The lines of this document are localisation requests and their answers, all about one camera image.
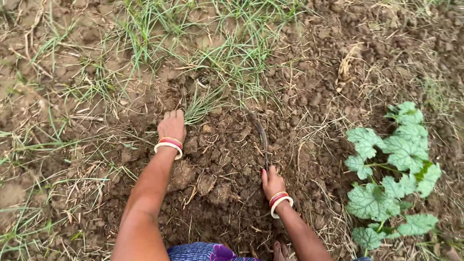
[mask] foot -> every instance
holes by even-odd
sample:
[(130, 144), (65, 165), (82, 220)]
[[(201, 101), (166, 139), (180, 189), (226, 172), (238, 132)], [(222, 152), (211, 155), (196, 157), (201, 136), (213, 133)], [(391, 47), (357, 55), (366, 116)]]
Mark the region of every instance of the foot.
[(285, 244), (282, 244), (279, 240), (274, 241), (274, 258), (273, 261), (286, 261), (289, 255), (289, 250)]

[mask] white bangle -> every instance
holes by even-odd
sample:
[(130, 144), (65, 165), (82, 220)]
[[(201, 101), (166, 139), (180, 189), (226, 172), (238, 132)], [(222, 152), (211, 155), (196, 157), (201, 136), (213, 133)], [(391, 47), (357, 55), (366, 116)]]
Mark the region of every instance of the white bangle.
[(274, 210), (276, 210), (277, 205), (278, 205), (280, 202), (284, 201), (284, 200), (288, 200), (289, 203), (290, 203), (290, 206), (293, 207), (293, 199), (292, 199), (291, 197), (289, 197), (289, 196), (283, 196), (283, 197), (277, 199), (277, 201), (274, 203), (274, 205), (272, 205), (272, 208), (271, 208), (271, 216), (272, 216), (273, 218), (280, 218), (279, 215), (277, 215), (277, 214), (274, 213)]
[(178, 159), (182, 158), (182, 150), (179, 147), (177, 147), (176, 145), (174, 145), (172, 143), (169, 143), (169, 142), (160, 142), (160, 143), (158, 143), (155, 146), (155, 153), (158, 151), (158, 148), (161, 147), (161, 146), (172, 147), (172, 148), (175, 148), (179, 152), (179, 154), (177, 154), (177, 156), (174, 158), (174, 160), (178, 160)]

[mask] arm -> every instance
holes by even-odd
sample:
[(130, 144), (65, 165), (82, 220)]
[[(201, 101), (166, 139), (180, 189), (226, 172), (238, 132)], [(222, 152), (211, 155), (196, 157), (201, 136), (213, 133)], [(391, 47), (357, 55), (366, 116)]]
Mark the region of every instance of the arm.
[[(269, 168), (269, 175), (263, 170), (262, 180), (264, 194), (268, 200), (277, 192), (285, 191), (284, 178), (277, 175), (274, 166)], [(278, 204), (275, 212), (279, 215), (289, 234), (298, 260), (333, 260), (321, 240), (309, 225), (301, 219), (300, 215), (290, 206), (288, 201), (284, 200)]]
[[(167, 112), (158, 125), (158, 134), (183, 142), (183, 112)], [(158, 215), (176, 155), (176, 149), (160, 147), (142, 171), (124, 209), (111, 260), (169, 260), (158, 228)]]

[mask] ground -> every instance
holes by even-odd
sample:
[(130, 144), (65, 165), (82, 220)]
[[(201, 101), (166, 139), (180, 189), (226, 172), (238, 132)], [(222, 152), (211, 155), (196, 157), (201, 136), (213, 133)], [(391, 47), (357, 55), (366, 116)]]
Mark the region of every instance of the ground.
[(336, 260), (357, 256), (359, 181), (345, 131), (423, 111), (444, 174), (412, 213), (439, 224), (377, 260), (463, 249), (464, 29), (454, 1), (4, 0), (0, 8), (0, 256), (108, 260), (164, 112), (186, 111), (184, 158), (159, 217), (167, 247), (221, 242), (271, 257), (285, 231), (261, 190), (254, 111), (294, 208)]

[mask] soil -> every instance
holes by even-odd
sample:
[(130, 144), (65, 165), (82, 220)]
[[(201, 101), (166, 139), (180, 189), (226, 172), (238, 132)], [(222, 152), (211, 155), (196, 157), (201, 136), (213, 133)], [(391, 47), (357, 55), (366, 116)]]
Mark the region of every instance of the soil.
[[(97, 67), (91, 63), (83, 67), (82, 57), (120, 72), (113, 76), (115, 82), (131, 73), (130, 55), (124, 52), (112, 50), (103, 61), (98, 60), (101, 39), (120, 6), (117, 2), (53, 2), (57, 23), (69, 25), (79, 19), (70, 33), (72, 45), (58, 46), (55, 64), (51, 56), (43, 57), (39, 61), (42, 69), (37, 69), (27, 57), (33, 57), (44, 43), (44, 22), (33, 30), (33, 45), (28, 49), (24, 35), (34, 26), (39, 5), (34, 1), (7, 3), (6, 8), (21, 13), (8, 22), (11, 32), (0, 41), (0, 129), (19, 131), (27, 145), (44, 144), (56, 138), (54, 129), (69, 118), (59, 138), (88, 142), (53, 152), (29, 151), (18, 158), (26, 165), (0, 165), (0, 208), (25, 202), (26, 190), (40, 180), (47, 197), (33, 198), (32, 203), (44, 207), (45, 220), (58, 223), (48, 235), (35, 235), (54, 251), (45, 255), (46, 248), (32, 248), (33, 260), (67, 260), (62, 254), (66, 253), (64, 246), (76, 250), (71, 256), (104, 260), (115, 242), (136, 177), (154, 154), (149, 144), (156, 143), (152, 134), (156, 124), (165, 111), (182, 108), (182, 94), (191, 97), (195, 79), (206, 75), (202, 71), (181, 74), (175, 68), (185, 65), (165, 59), (155, 75), (141, 66), (138, 80), (129, 81), (127, 96), (110, 92), (116, 102), (101, 94), (80, 102), (64, 90), (84, 81), (83, 75), (89, 81), (97, 78)], [(264, 73), (264, 85), (275, 91), (281, 104), (266, 99), (247, 101), (263, 124), (270, 161), (285, 178), (294, 208), (323, 238), (336, 260), (352, 259), (354, 246), (346, 233), (358, 221), (351, 221), (343, 206), (351, 183), (359, 180), (343, 164), (354, 151), (344, 131), (365, 126), (382, 135), (391, 133), (392, 122), (383, 118), (387, 106), (413, 100), (426, 117), (431, 159), (440, 162), (446, 175), (425, 201), (412, 199), (410, 212), (434, 214), (441, 231), (462, 238), (462, 210), (457, 202), (462, 202), (464, 187), (464, 108), (452, 104), (444, 113), (432, 102), (435, 97), (417, 85), (418, 79), (433, 77), (446, 86), (449, 96), (445, 99), (462, 101), (462, 17), (453, 5), (433, 8), (433, 19), (411, 17), (369, 1), (310, 0), (305, 5), (300, 22), (283, 27), (281, 41), (266, 61), (278, 65)], [(43, 8), (49, 11), (48, 1)], [(199, 10), (199, 17), (204, 15), (201, 12), (208, 11)], [(222, 36), (207, 38), (198, 33), (190, 43), (201, 49), (223, 42)], [(18, 59), (15, 52), (24, 58)], [(18, 72), (25, 81), (17, 80)], [(50, 117), (56, 126), (51, 126)], [(32, 136), (22, 131), (25, 127), (33, 130)], [(13, 149), (11, 138), (0, 141), (2, 151)], [(187, 127), (185, 156), (173, 167), (159, 216), (166, 247), (221, 242), (240, 256), (271, 258), (272, 239), (285, 235), (285, 230), (270, 216), (261, 189), (261, 146), (253, 119), (238, 109), (223, 107), (208, 114), (199, 126)], [(381, 172), (376, 176), (386, 174), (394, 175)], [(83, 178), (87, 180), (74, 182)], [(17, 214), (0, 218), (2, 233)], [(84, 236), (75, 238), (78, 233)], [(421, 239), (407, 239), (397, 251), (386, 247), (373, 254), (386, 260), (411, 257), (416, 240)], [(396, 247), (398, 242), (388, 243)], [(4, 255), (6, 260), (18, 257), (16, 252)]]

